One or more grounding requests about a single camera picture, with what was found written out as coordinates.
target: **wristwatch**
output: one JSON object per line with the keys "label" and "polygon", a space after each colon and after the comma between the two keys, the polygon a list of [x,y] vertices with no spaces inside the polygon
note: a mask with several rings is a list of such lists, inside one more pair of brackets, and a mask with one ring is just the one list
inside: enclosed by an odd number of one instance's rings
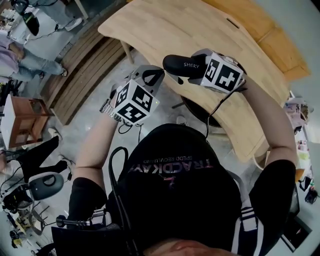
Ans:
{"label": "wristwatch", "polygon": [[116,113],[113,113],[114,108],[110,105],[111,103],[111,99],[108,98],[102,105],[102,107],[100,108],[100,113],[105,113],[108,114],[109,117],[111,117],[112,119],[120,122],[121,121],[121,117],[119,115],[117,115]]}

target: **white shoe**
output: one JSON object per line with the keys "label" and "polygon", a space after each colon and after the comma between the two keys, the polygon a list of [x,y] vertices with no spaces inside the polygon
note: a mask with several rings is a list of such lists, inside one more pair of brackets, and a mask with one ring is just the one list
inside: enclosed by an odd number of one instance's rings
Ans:
{"label": "white shoe", "polygon": [[64,28],[65,28],[66,31],[71,31],[71,30],[73,30],[75,27],[79,26],[82,21],[83,21],[82,18],[77,18],[77,19],[74,20],[74,22],[73,22],[72,25],[65,26]]}
{"label": "white shoe", "polygon": [[59,141],[62,141],[61,134],[55,128],[48,128],[48,133],[51,135],[51,138],[58,136]]}
{"label": "white shoe", "polygon": [[68,168],[71,170],[73,166],[75,166],[75,163],[68,158],[66,158],[64,155],[60,154],[58,155],[59,161],[66,161],[66,164],[68,165]]}
{"label": "white shoe", "polygon": [[181,126],[188,126],[187,119],[183,115],[178,115],[176,118],[176,124]]}

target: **black t-shirt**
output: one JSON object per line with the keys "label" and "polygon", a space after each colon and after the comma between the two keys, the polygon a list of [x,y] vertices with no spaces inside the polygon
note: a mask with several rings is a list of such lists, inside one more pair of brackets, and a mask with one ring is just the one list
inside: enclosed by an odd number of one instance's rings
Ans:
{"label": "black t-shirt", "polygon": [[[292,162],[275,161],[264,169],[249,194],[264,225],[260,255],[267,254],[283,232],[295,171]],[[157,127],[134,149],[118,184],[142,250],[168,238],[231,250],[235,223],[241,215],[240,192],[200,132],[175,124]],[[97,184],[77,178],[72,186],[68,219],[87,220],[106,200]],[[112,221],[120,224],[113,194],[106,207]],[[242,247],[240,244],[242,255],[250,255],[255,249]]]}

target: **table leg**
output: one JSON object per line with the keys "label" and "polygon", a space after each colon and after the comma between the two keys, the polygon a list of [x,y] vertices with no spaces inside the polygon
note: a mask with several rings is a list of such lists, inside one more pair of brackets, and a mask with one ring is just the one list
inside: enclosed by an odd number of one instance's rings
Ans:
{"label": "table leg", "polygon": [[132,56],[131,56],[131,53],[130,53],[130,49],[129,49],[129,46],[128,46],[128,44],[126,43],[126,42],[124,42],[124,41],[120,41],[121,42],[121,44],[122,44],[122,47],[123,47],[123,49],[124,49],[124,51],[125,51],[125,54],[128,56],[128,58],[129,58],[129,62],[131,63],[131,64],[133,64],[134,63],[134,60],[132,59]]}
{"label": "table leg", "polygon": [[87,20],[89,18],[89,16],[88,16],[84,6],[80,2],[80,0],[74,0],[74,1],[75,1],[76,5],[79,7],[80,11],[82,12],[84,19]]}

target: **white wall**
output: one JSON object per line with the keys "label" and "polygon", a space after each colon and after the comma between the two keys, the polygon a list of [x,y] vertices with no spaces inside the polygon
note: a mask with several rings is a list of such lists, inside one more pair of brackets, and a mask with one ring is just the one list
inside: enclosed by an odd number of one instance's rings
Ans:
{"label": "white wall", "polygon": [[4,211],[0,212],[0,248],[6,256],[31,256],[30,250],[18,246],[14,249],[11,246],[11,238],[9,232],[12,226],[7,219],[7,214]]}
{"label": "white wall", "polygon": [[[295,95],[302,96],[314,107],[309,116],[309,140],[320,143],[320,12],[310,0],[256,0],[282,27],[300,50],[312,74],[291,82]],[[313,205],[305,202],[305,194],[298,189],[300,213],[298,217],[312,232],[292,253],[280,240],[268,256],[309,256],[320,243],[320,200]]]}
{"label": "white wall", "polygon": [[300,50],[312,74],[291,82],[295,95],[314,107],[309,140],[320,143],[320,12],[311,0],[256,0]]}

